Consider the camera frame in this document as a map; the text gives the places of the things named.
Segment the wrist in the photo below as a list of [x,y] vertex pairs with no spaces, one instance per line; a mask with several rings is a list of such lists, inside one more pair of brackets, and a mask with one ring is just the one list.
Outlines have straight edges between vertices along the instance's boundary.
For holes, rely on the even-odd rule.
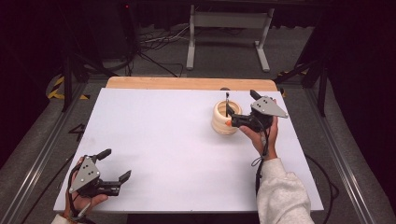
[[264,160],[269,161],[275,158],[277,158],[275,147],[269,146],[267,156],[265,157]]
[[70,224],[78,224],[76,221],[74,221],[70,218],[70,212],[68,212],[66,210],[64,210],[64,212],[61,213],[60,216],[65,218],[68,221],[68,223],[70,223]]

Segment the metal frame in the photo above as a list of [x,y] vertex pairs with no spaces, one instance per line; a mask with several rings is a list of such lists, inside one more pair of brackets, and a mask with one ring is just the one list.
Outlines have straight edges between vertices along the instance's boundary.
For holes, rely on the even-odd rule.
[[262,38],[260,41],[255,41],[255,48],[262,65],[262,71],[269,72],[270,66],[268,65],[263,46],[273,15],[273,8],[269,9],[267,13],[199,12],[195,11],[194,5],[191,5],[190,42],[186,64],[187,70],[192,70],[194,67],[195,26],[200,26],[262,29]]
[[[73,92],[73,98],[77,99],[84,91],[86,84],[78,83],[75,91]],[[67,110],[61,114],[61,116],[56,121],[55,127],[52,129],[52,132],[49,135],[45,145],[42,147],[40,153],[35,160],[35,163],[30,168],[27,173],[23,183],[21,184],[20,189],[18,190],[17,195],[12,200],[11,205],[9,206],[6,214],[0,223],[11,224],[17,221],[18,216],[20,215],[22,208],[25,206],[30,194],[35,187],[35,183],[38,181],[38,178],[41,176],[47,161],[50,159],[50,154],[56,146],[58,138],[61,134],[61,130],[66,124],[68,118],[70,117],[75,105],[77,104],[77,100],[72,101]]]
[[305,93],[312,109],[314,110],[316,119],[318,120],[318,123],[330,144],[330,154],[332,155],[332,159],[335,163],[335,166],[337,167],[341,179],[344,182],[346,191],[350,197],[350,201],[352,201],[361,223],[376,223],[363,198],[361,188],[359,187],[358,181],[349,167],[346,157],[340,150],[340,147],[337,146],[328,121],[325,117],[321,116],[321,112],[317,108],[317,97],[315,96],[314,91],[312,89],[305,89]]

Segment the wooden edge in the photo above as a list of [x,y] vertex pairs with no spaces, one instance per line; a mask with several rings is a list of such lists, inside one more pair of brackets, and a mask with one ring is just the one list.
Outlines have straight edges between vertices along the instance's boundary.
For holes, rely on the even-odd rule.
[[271,79],[232,79],[194,77],[111,77],[106,88],[148,90],[277,91]]

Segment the dark background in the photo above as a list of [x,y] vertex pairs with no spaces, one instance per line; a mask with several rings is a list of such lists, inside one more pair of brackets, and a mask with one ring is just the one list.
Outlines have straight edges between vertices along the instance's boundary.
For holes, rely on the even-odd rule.
[[[72,1],[63,4],[32,0],[0,2],[0,166],[49,103],[46,88],[61,72],[63,41],[57,22],[62,18],[58,6],[75,7],[69,13],[77,15],[71,16],[66,10],[65,16],[75,19],[70,19],[71,26],[79,25],[74,27],[75,38],[85,48],[79,50],[100,61],[103,46],[92,44],[92,33],[84,27],[87,18],[78,16],[83,10]],[[393,90],[396,26],[392,13],[386,1],[359,1],[324,14],[312,9],[288,8],[276,10],[272,26],[316,26],[322,15],[322,23],[307,43],[301,63],[322,56],[324,51],[329,53],[329,79],[346,123],[396,210],[393,177],[396,173]],[[142,26],[154,24],[156,28],[169,29],[188,22],[189,7],[145,4],[138,6],[133,16],[134,22]],[[114,29],[118,32],[122,27],[114,26]]]

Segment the white board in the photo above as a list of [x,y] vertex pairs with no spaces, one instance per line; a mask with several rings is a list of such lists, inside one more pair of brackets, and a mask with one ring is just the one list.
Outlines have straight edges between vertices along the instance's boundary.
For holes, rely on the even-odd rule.
[[[248,91],[229,91],[230,100],[250,113]],[[258,91],[287,108],[279,92]],[[111,148],[96,166],[105,181],[132,170],[118,197],[95,207],[108,213],[257,211],[256,167],[259,157],[239,130],[221,135],[211,127],[213,106],[225,91],[101,89],[78,158]],[[303,181],[312,210],[323,210],[315,182],[290,119],[279,119],[276,151],[285,169]],[[64,210],[64,181],[54,205]]]

